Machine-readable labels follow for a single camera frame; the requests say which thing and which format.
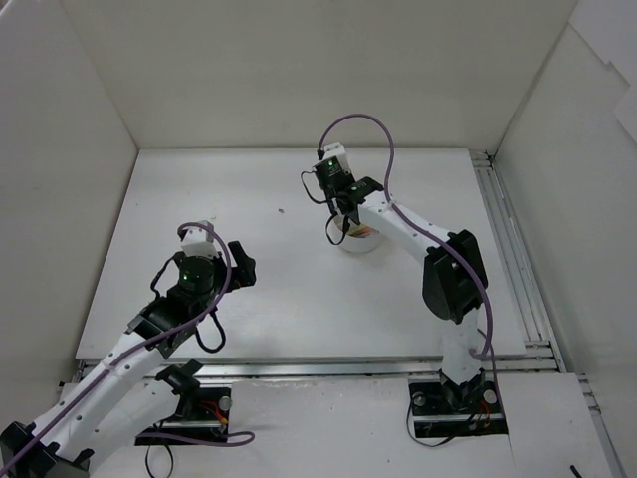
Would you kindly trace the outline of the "orange tip brown marker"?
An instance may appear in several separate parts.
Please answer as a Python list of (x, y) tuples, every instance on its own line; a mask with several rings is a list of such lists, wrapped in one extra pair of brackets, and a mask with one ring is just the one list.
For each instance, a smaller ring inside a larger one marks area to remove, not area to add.
[(356, 226), (348, 231), (348, 234), (352, 237), (366, 237), (367, 235), (375, 233), (376, 230), (374, 228), (365, 225)]

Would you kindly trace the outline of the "white round divided organizer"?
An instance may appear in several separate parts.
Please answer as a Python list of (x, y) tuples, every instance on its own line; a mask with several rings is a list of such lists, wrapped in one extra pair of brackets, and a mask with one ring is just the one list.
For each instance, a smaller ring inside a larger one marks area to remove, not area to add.
[(344, 217), (338, 216), (335, 220), (337, 228), (337, 246), (346, 252), (354, 254), (364, 254), (376, 249), (383, 241), (383, 236), (376, 229), (375, 234), (366, 237), (352, 237), (348, 231), (356, 226), (365, 224), (355, 224), (351, 220), (346, 221)]

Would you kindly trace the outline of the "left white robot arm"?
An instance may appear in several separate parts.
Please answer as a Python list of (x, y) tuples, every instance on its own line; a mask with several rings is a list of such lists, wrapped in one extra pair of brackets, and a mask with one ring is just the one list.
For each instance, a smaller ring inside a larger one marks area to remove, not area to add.
[(4, 477), (88, 477), (153, 424), (190, 416), (201, 365), (165, 366), (221, 297), (256, 283), (256, 262), (238, 241), (201, 255), (178, 252), (177, 283), (144, 307), (108, 355), (53, 408), (1, 434)]

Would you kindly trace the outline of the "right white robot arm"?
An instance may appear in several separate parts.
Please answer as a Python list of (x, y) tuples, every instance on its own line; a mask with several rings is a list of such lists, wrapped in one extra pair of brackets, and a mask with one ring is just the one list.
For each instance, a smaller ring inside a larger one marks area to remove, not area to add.
[(488, 287), (476, 237), (466, 229), (452, 232), (430, 223), (368, 176), (356, 180), (342, 151), (322, 151), (313, 173), (330, 211), (325, 232), (339, 233), (328, 239), (331, 244), (364, 253), (388, 239), (422, 267), (423, 301), (443, 321), (440, 396), (453, 410), (466, 408), (482, 382), (476, 326), (481, 292)]

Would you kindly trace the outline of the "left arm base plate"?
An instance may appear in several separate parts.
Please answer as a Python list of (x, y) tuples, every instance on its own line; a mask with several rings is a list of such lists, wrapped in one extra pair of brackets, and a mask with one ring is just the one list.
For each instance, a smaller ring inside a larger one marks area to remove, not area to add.
[(163, 421), (145, 429), (142, 434), (163, 433), (171, 438), (137, 437), (135, 446), (185, 446), (180, 438), (195, 441), (226, 443), (229, 414), (232, 406), (231, 388), (213, 386), (199, 388), (188, 405), (179, 405), (177, 411)]

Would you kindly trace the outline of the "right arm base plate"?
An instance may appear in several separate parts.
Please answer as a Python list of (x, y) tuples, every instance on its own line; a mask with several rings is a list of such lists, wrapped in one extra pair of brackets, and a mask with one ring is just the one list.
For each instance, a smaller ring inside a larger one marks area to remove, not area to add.
[(441, 447), (457, 438), (509, 433), (497, 387), (478, 379), (470, 393), (454, 402), (451, 390), (438, 381), (408, 384), (406, 426), (412, 438), (427, 447)]

